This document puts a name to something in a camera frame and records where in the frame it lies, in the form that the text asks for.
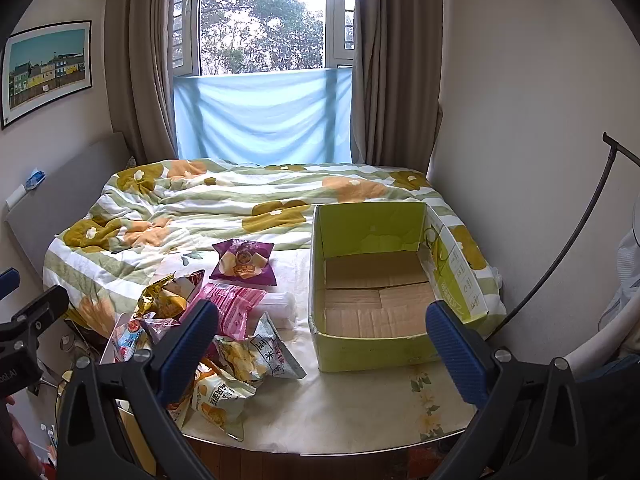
framed picture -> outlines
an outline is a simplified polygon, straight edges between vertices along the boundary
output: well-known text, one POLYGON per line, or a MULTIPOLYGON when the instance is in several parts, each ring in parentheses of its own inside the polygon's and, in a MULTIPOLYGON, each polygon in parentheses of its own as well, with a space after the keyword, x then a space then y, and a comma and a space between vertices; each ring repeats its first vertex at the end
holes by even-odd
POLYGON ((56 99, 91 88, 91 21, 30 28, 2 53, 2 129, 56 99))

human hand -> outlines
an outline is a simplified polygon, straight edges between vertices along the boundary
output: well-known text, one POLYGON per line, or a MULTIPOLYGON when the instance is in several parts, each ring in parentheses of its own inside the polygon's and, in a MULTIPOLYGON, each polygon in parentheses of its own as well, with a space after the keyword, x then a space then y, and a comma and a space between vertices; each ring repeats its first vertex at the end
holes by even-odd
MULTIPOLYGON (((15 406, 15 400, 12 396, 9 396, 5 399, 5 402, 10 406, 15 406)), ((27 438, 27 434, 24 433, 24 430, 20 426, 18 420, 9 413, 9 418, 11 419, 12 424, 12 432, 11 438, 14 441, 15 447, 18 448, 18 451, 22 455, 22 457, 26 460, 29 469, 31 469, 36 475, 42 474, 42 463, 33 452, 33 448, 27 438)))

brown curtain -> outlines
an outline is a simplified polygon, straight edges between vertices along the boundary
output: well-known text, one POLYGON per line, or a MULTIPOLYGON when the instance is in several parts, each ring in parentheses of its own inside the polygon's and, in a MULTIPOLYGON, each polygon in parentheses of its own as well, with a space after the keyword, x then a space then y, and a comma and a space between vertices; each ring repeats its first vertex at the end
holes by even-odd
POLYGON ((442 0, 356 0, 354 162, 426 172, 440 125, 442 0))
POLYGON ((175 158, 172 0, 107 0, 104 69, 111 124, 138 164, 175 158))

wooden floor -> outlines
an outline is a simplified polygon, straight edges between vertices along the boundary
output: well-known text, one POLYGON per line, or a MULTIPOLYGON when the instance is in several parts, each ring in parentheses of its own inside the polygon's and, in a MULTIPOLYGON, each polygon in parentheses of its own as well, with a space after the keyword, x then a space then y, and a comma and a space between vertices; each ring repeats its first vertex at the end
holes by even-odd
POLYGON ((406 480, 408 452, 305 457, 214 446, 188 439, 218 480, 406 480))

green cardboard box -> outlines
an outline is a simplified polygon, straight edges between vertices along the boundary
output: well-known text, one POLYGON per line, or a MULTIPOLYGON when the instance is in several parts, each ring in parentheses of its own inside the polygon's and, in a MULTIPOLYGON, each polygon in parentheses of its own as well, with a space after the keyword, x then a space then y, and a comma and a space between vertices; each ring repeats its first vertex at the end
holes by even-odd
POLYGON ((489 314, 460 247, 429 205, 316 207, 308 320, 320 371, 436 359, 424 327, 435 299, 472 328, 489 314))

